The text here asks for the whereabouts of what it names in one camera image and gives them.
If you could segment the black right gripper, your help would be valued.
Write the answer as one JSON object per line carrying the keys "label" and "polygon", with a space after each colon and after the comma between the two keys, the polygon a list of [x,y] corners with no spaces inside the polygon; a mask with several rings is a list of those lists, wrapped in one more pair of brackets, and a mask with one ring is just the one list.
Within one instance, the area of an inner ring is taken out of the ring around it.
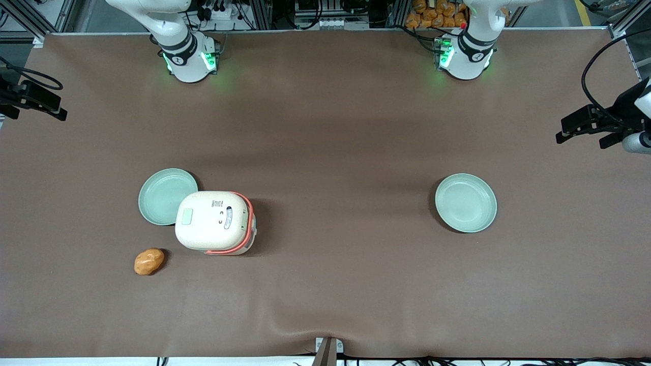
{"label": "black right gripper", "polygon": [[60,121],[67,120],[67,110],[61,107],[61,98],[44,86],[23,81],[20,86],[1,77],[0,114],[5,118],[19,118],[19,106],[49,114]]}

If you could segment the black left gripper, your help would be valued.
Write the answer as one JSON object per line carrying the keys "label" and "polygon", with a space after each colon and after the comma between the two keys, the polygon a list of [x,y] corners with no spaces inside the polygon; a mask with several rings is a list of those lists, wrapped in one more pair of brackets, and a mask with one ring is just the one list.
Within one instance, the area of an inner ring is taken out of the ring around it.
{"label": "black left gripper", "polygon": [[[620,120],[622,132],[635,134],[649,133],[650,123],[650,80],[641,80],[621,93],[610,107],[611,113]],[[560,119],[561,130],[555,135],[556,144],[586,134],[612,132],[614,123],[592,104],[583,106]],[[611,133],[599,139],[600,149],[607,149],[620,144],[625,135],[622,132]]]}

